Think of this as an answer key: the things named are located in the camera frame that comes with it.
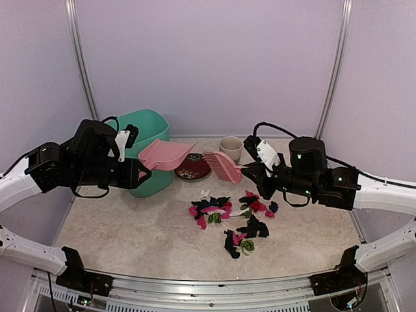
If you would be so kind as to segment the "pink dustpan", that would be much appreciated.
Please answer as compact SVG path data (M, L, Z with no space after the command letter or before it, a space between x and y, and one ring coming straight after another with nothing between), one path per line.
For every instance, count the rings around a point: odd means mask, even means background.
M138 159L149 170L169 172L179 167L195 145L156 139L138 154Z

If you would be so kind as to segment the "pink hand brush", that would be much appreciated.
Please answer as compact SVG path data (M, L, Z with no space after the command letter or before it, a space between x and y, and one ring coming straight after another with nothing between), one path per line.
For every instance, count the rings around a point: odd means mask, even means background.
M239 184L242 181L243 174L241 170L244 167L236 165L225 153L221 151L204 151L202 155L219 180L233 184Z

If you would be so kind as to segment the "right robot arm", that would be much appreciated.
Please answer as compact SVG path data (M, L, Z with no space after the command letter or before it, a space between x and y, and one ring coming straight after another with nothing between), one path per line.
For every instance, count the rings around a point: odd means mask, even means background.
M309 203L352 211L377 209L415 216L415 184L369 174L353 166L328 168L324 142L298 137L289 142L290 165L266 141L250 135L244 148L254 162L242 169L266 200L279 191Z

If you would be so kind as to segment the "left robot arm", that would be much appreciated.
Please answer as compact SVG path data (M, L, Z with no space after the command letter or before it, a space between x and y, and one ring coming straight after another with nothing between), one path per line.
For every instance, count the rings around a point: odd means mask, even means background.
M125 156L137 136L133 125L120 131L105 120L83 120L69 140L42 144L1 174L1 211L57 187L71 189L74 196L79 195L80 186L97 186L105 194L111 187L138 188L151 177L151 170ZM5 227L1 228L1 256L55 276L64 273L77 289L91 282L76 251L25 239Z

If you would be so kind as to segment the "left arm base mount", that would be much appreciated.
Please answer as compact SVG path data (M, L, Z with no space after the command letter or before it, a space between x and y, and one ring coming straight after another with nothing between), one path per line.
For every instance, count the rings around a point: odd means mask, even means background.
M57 275L57 285L91 295L109 296L113 283L112 276L87 271L77 250L64 246L62 251L66 256L66 269Z

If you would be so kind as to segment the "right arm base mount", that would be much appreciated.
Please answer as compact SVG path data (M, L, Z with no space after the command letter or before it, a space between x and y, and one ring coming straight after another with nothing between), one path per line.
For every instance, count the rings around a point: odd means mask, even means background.
M346 249L334 270L309 277L315 296L352 289L368 282L368 274L356 267L355 255L358 248L355 245Z

